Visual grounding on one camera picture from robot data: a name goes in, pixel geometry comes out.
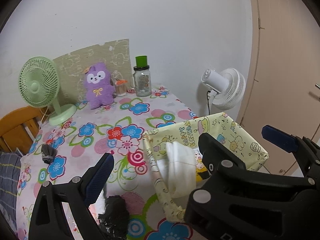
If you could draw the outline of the white towel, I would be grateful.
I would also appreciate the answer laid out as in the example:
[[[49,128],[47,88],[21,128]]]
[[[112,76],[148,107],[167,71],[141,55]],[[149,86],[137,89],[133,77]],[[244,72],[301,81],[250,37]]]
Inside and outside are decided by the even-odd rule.
[[[166,157],[157,161],[172,198],[188,196],[196,189],[195,151],[177,141],[165,144]]]

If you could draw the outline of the yellow cartoon tissue pack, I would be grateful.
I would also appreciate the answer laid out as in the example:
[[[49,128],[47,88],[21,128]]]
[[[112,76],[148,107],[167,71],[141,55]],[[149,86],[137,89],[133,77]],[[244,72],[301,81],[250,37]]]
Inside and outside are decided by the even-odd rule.
[[[196,160],[196,182],[199,183],[205,179],[208,179],[210,174],[202,162],[202,154],[196,150],[195,151]]]

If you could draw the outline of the yellow cartoon storage box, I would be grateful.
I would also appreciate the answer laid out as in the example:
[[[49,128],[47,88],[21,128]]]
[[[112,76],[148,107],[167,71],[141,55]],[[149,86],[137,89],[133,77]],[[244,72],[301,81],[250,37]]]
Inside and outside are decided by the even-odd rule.
[[[158,200],[170,222],[183,221],[185,210],[175,204],[160,173],[157,161],[166,157],[165,144],[177,141],[184,146],[198,150],[199,137],[210,134],[230,150],[249,171],[258,171],[269,158],[267,151],[226,113],[216,113],[193,120],[149,130],[143,134],[144,158],[151,168],[151,179]]]

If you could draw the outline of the floral tablecloth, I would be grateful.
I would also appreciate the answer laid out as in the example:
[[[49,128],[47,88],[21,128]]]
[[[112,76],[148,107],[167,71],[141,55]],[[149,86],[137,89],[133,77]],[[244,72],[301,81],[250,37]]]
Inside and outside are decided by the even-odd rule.
[[[91,109],[86,101],[76,106],[76,113],[63,124],[44,125],[21,160],[16,204],[19,239],[28,238],[41,185],[82,176],[106,152],[114,156],[114,169],[106,192],[90,206],[94,216],[103,213],[105,198],[120,195],[130,213],[128,239],[195,239],[190,226],[165,218],[143,158],[142,142],[144,132],[194,119],[195,113],[162,86],[142,98],[129,92],[110,106]],[[50,165],[42,160],[43,144],[57,150]]]

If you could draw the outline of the black cloth bundle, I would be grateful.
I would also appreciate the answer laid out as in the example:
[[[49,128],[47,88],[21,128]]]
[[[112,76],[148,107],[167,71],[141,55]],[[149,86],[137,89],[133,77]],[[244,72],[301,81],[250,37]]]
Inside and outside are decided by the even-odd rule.
[[[99,228],[105,239],[127,239],[130,215],[121,196],[105,201],[105,213],[98,215]]]

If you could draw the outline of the beige door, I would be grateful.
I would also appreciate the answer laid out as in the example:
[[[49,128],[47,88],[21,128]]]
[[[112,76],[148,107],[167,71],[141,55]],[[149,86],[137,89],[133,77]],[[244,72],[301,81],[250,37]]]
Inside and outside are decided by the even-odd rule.
[[[269,154],[271,174],[298,173],[294,156],[261,136],[265,125],[319,142],[319,26],[302,0],[251,0],[252,52],[237,120]]]

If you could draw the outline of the grey rolled sock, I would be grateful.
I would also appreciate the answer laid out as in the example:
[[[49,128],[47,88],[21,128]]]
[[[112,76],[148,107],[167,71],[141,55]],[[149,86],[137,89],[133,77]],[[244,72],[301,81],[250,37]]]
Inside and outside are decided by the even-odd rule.
[[[41,155],[42,155],[42,160],[45,164],[50,165],[57,154],[57,150],[54,149],[51,145],[48,144],[43,144],[41,146]]]

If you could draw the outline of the white standing fan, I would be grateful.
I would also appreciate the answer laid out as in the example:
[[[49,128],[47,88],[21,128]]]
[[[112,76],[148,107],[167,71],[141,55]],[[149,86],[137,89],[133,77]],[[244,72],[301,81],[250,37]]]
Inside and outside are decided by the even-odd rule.
[[[246,89],[244,76],[235,68],[227,68],[221,72],[207,69],[201,76],[201,81],[208,87],[209,109],[212,105],[222,111],[233,108],[242,100]]]

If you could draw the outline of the grey plaid pillow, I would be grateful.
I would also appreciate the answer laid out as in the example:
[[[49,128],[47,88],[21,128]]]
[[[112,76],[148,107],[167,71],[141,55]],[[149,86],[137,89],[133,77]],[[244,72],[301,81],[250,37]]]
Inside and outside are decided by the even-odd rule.
[[[1,205],[9,216],[16,218],[17,184],[21,169],[18,152],[1,153]]]

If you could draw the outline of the purple plush toy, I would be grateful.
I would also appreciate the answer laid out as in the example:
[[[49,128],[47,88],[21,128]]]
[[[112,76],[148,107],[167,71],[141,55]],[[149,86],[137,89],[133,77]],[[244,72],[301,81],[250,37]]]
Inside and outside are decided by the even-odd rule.
[[[98,62],[91,65],[84,70],[84,74],[86,100],[91,109],[114,103],[115,87],[111,85],[111,73],[107,70],[105,63]]]

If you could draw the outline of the wooden chair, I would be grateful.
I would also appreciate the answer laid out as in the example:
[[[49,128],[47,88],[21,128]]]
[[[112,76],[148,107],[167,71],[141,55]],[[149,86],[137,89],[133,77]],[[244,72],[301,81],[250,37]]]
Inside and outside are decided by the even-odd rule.
[[[10,153],[20,150],[27,154],[43,123],[44,108],[23,107],[1,118],[1,150]]]

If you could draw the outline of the toothpick jar orange lid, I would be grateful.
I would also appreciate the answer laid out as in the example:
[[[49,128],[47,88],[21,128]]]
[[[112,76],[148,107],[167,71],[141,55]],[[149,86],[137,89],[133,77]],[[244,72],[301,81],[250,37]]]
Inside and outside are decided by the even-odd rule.
[[[117,96],[125,96],[127,94],[127,80],[115,79],[114,86]]]

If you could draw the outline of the glass mason jar mug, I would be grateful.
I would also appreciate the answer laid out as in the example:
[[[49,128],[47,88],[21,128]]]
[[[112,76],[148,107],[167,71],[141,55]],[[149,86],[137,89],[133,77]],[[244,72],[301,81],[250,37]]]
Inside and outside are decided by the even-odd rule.
[[[135,92],[137,96],[144,97],[151,95],[150,66],[134,67],[133,78],[135,81]]]

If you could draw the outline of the green desk fan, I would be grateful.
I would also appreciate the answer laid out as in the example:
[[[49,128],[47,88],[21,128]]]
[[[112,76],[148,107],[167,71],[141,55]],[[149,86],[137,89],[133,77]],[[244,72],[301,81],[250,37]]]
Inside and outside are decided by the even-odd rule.
[[[23,100],[32,107],[52,106],[49,124],[57,126],[71,118],[77,110],[74,104],[60,105],[58,93],[60,79],[55,63],[42,56],[32,57],[22,67],[18,77],[18,88]]]

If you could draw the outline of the green cartoon wall board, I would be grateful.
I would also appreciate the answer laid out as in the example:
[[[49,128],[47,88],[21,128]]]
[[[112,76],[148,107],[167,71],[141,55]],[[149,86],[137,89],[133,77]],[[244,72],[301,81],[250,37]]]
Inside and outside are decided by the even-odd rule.
[[[112,77],[127,80],[127,87],[133,87],[128,39],[82,48],[55,58],[53,61],[60,78],[58,101],[61,105],[86,100],[84,71],[98,62],[106,64]]]

